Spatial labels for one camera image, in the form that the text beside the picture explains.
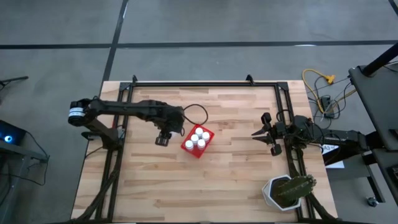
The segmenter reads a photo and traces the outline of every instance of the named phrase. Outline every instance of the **potted plant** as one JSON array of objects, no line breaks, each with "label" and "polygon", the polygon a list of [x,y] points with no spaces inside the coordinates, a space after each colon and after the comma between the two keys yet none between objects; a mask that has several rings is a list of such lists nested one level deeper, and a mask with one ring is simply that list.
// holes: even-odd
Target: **potted plant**
[{"label": "potted plant", "polygon": [[272,178],[262,188],[262,194],[268,205],[281,211],[297,208],[301,198],[312,192],[317,181],[312,175],[297,176],[293,179],[289,175]]}]

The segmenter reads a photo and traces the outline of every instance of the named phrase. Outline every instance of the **white cup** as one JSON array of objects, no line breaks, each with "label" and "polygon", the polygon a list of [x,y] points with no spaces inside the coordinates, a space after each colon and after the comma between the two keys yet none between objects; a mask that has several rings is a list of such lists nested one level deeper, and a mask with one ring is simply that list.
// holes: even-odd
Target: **white cup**
[{"label": "white cup", "polygon": [[204,132],[204,133],[201,135],[201,138],[202,138],[203,140],[205,140],[205,142],[208,142],[208,141],[210,140],[210,134],[209,134],[208,132]]},{"label": "white cup", "polygon": [[193,142],[191,140],[186,141],[185,148],[191,151],[193,149]]},{"label": "white cup", "polygon": [[197,128],[197,129],[195,130],[195,134],[196,134],[199,138],[201,138],[201,135],[203,134],[203,129],[202,129],[202,128]]},{"label": "white cup", "polygon": [[192,134],[191,141],[194,145],[198,143],[199,137],[196,134]]},{"label": "white cup", "polygon": [[199,139],[199,141],[198,141],[198,148],[199,148],[199,149],[204,149],[205,146],[206,146],[205,140]]}]

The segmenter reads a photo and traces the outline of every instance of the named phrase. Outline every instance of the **caster wheel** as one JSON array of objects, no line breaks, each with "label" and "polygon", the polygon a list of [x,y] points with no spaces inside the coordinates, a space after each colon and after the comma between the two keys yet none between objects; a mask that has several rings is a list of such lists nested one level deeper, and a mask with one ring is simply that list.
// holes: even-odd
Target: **caster wheel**
[{"label": "caster wheel", "polygon": [[368,205],[372,207],[376,207],[379,204],[379,202],[376,200],[375,197],[369,197],[368,198]]}]

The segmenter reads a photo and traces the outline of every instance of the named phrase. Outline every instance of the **plant pot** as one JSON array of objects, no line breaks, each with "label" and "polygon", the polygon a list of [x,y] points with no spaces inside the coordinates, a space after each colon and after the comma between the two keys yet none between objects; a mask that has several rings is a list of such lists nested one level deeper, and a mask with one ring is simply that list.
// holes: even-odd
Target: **plant pot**
[{"label": "plant pot", "polygon": [[272,197],[272,187],[273,185],[275,186],[275,183],[280,182],[280,181],[287,181],[290,180],[291,177],[289,175],[282,175],[279,177],[274,177],[271,180],[268,181],[268,183],[262,188],[262,195],[264,196],[266,203],[269,206],[278,208],[281,211],[288,211],[294,208],[297,208],[301,205],[301,198],[297,199],[295,202],[292,202],[291,205],[286,206],[286,205],[279,205]]}]

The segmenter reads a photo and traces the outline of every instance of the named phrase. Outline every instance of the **yellow cable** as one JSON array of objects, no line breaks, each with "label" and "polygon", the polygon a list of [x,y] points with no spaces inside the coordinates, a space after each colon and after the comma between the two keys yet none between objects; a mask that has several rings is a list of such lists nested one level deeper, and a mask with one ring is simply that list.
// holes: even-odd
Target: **yellow cable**
[{"label": "yellow cable", "polygon": [[[321,111],[321,113],[325,113],[324,110],[322,109],[322,106],[321,106],[321,103],[320,103],[320,99],[319,99],[318,96],[315,94],[315,92],[314,92],[314,90],[311,88],[311,86],[310,86],[310,85],[307,83],[307,81],[305,80],[305,73],[306,73],[306,72],[314,72],[314,73],[318,74],[319,76],[325,78],[325,80],[328,82],[329,85],[333,84],[333,80],[336,78],[336,76],[335,76],[335,75],[324,75],[324,74],[322,74],[322,73],[320,73],[320,72],[318,72],[318,71],[316,71],[316,70],[314,70],[314,69],[311,69],[311,68],[305,69],[305,70],[303,70],[303,72],[302,72],[302,79],[303,79],[303,81],[304,81],[304,84],[308,87],[308,89],[310,89],[311,93],[312,93],[313,96],[315,97],[315,101],[317,102],[318,108],[319,108],[319,110]],[[351,95],[352,95],[353,93],[355,93],[355,92],[356,92],[356,90],[351,90],[350,92],[348,92],[347,94],[345,94],[343,97],[341,97],[340,99],[338,99],[338,100],[336,101],[336,103],[335,103],[335,104],[330,108],[330,110],[327,111],[327,112],[331,112],[331,110],[332,110],[333,108],[335,108],[341,100],[343,100],[344,98],[347,98],[347,97],[351,96]]]},{"label": "yellow cable", "polygon": [[328,81],[328,83],[329,83],[330,85],[333,83],[333,80],[334,80],[335,76],[334,76],[334,75],[332,75],[332,76],[326,76],[326,75],[324,75],[324,74],[322,74],[322,73],[320,73],[320,72],[318,72],[318,71],[316,71],[316,70],[314,70],[314,69],[311,69],[311,68],[305,69],[305,70],[302,72],[302,78],[303,78],[304,84],[305,84],[305,85],[308,87],[308,89],[310,89],[310,91],[312,92],[313,96],[315,97],[315,101],[316,101],[317,104],[318,104],[319,110],[321,111],[321,113],[323,113],[323,109],[322,109],[322,106],[321,106],[321,103],[320,103],[320,100],[319,100],[318,96],[315,94],[315,92],[313,91],[313,89],[311,88],[311,86],[310,86],[310,85],[307,83],[307,81],[305,80],[305,73],[306,73],[306,72],[314,72],[314,73],[318,74],[319,76],[322,76],[323,78],[325,78],[325,79]]}]

